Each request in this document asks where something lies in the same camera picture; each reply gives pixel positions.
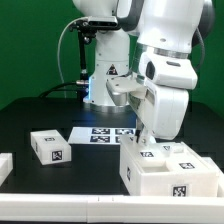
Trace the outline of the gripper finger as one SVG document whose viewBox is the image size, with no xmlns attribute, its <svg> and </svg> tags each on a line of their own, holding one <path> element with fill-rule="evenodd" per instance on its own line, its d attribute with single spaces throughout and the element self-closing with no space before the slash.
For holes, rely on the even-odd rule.
<svg viewBox="0 0 224 224">
<path fill-rule="evenodd" d="M 136 121 L 136 131 L 135 131 L 136 143 L 139 142 L 143 128 L 144 128 L 143 123 L 141 121 Z"/>
<path fill-rule="evenodd" d="M 154 143 L 154 137 L 148 131 L 144 131 L 143 134 L 142 134 L 142 143 L 145 146 L 153 144 Z"/>
</svg>

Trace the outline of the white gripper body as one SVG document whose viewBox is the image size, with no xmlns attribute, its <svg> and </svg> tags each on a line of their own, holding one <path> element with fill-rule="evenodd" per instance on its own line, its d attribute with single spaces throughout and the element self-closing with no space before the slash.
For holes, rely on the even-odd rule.
<svg viewBox="0 0 224 224">
<path fill-rule="evenodd" d="M 188 106 L 184 89 L 159 86 L 151 82 L 128 94 L 128 102 L 139 121 L 154 138 L 173 140 L 180 131 Z"/>
</svg>

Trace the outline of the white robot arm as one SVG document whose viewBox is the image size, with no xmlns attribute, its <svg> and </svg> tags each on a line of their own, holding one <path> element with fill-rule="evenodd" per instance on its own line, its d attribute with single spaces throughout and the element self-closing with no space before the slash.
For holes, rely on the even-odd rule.
<svg viewBox="0 0 224 224">
<path fill-rule="evenodd" d="M 214 23 L 212 0 L 72 0 L 77 24 L 96 39 L 95 71 L 84 102 L 109 111 L 131 107 L 135 143 L 172 140 L 197 84 L 188 59 Z"/>
</svg>

